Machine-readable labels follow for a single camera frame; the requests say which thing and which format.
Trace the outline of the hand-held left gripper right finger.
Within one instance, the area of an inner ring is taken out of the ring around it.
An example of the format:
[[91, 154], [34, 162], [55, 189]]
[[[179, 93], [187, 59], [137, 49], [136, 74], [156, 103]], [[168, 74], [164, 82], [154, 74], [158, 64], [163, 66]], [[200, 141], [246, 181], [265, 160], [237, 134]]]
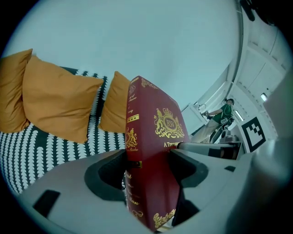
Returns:
[[211, 157], [181, 149], [169, 153], [169, 167], [179, 185], [172, 226], [202, 211], [224, 188], [238, 161]]

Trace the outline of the red gold-printed book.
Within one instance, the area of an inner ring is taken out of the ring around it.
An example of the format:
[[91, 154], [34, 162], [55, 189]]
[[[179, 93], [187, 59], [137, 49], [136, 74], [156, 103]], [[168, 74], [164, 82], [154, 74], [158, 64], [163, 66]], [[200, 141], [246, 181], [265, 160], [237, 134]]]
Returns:
[[177, 102], [147, 79], [129, 86], [125, 128], [128, 210], [151, 231], [176, 211], [179, 185], [168, 164], [171, 149], [189, 141]]

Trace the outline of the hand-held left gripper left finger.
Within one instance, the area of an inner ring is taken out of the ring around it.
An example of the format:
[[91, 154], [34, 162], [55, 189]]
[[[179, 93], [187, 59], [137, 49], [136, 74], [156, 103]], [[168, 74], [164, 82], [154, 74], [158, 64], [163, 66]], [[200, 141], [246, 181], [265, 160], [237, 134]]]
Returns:
[[126, 208], [125, 150], [63, 163], [18, 197], [47, 234], [148, 234]]

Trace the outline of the orange cushion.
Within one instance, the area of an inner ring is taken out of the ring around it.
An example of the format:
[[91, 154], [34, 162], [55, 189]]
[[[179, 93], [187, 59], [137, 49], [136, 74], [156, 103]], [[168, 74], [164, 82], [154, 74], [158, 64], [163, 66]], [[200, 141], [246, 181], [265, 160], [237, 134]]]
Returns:
[[0, 131], [17, 133], [29, 125], [23, 108], [22, 82], [32, 49], [0, 59]]
[[32, 56], [22, 84], [25, 115], [42, 131], [83, 144], [93, 101], [102, 84], [102, 79], [73, 75]]
[[130, 81], [115, 71], [103, 105], [98, 128], [107, 132], [124, 133], [126, 127], [126, 105]]

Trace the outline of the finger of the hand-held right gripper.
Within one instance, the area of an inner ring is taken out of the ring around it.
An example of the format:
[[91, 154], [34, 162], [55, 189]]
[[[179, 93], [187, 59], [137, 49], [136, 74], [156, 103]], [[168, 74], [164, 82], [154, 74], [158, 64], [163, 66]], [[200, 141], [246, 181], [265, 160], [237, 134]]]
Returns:
[[201, 143], [185, 143], [178, 144], [178, 149], [186, 150], [189, 152], [206, 155], [210, 157], [221, 158], [221, 147], [217, 144], [201, 144]]

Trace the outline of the orange sofa with patterned cover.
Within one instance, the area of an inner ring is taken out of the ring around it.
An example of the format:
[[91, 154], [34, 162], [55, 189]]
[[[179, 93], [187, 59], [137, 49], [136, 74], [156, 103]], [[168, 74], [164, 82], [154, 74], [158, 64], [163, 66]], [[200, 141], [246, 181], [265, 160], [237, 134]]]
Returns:
[[60, 164], [125, 147], [123, 133], [98, 128], [112, 79], [86, 70], [65, 69], [73, 75], [103, 79], [89, 117], [87, 141], [83, 144], [74, 143], [46, 133], [33, 124], [18, 133], [0, 132], [0, 170], [13, 195], [21, 194]]

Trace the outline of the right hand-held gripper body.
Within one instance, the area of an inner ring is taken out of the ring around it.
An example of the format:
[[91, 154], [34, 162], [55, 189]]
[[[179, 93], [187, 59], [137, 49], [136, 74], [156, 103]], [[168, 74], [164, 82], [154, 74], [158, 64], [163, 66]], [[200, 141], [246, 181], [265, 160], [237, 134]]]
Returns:
[[224, 130], [219, 143], [238, 148], [237, 156], [232, 156], [232, 159], [239, 160], [242, 155], [256, 151], [266, 141], [266, 130], [263, 131], [261, 124], [257, 116], [250, 117], [235, 124], [231, 130]]

